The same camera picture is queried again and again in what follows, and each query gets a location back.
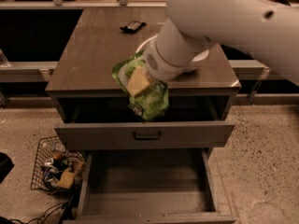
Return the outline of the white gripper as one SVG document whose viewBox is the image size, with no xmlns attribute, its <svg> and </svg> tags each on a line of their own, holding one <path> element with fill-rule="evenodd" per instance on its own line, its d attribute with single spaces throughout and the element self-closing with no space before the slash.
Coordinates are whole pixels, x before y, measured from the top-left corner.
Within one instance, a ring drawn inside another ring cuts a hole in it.
<svg viewBox="0 0 299 224">
<path fill-rule="evenodd" d="M 183 73 L 183 68 L 187 66 L 174 66 L 166 62 L 155 50 L 155 38 L 149 38 L 142 44 L 142 53 L 148 72 L 158 80 L 170 81 Z M 145 74 L 142 67 L 137 67 L 132 73 L 128 82 L 127 90 L 135 97 L 150 86 L 150 79 Z"/>
</svg>

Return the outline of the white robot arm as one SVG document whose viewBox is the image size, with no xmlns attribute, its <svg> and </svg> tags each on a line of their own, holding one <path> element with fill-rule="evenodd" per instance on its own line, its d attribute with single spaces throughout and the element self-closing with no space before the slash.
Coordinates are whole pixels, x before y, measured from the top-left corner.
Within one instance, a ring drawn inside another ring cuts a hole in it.
<svg viewBox="0 0 299 224">
<path fill-rule="evenodd" d="M 168 81 L 220 43 L 299 85 L 299 10 L 269 0 L 165 0 L 166 21 L 145 45 L 148 72 Z"/>
</svg>

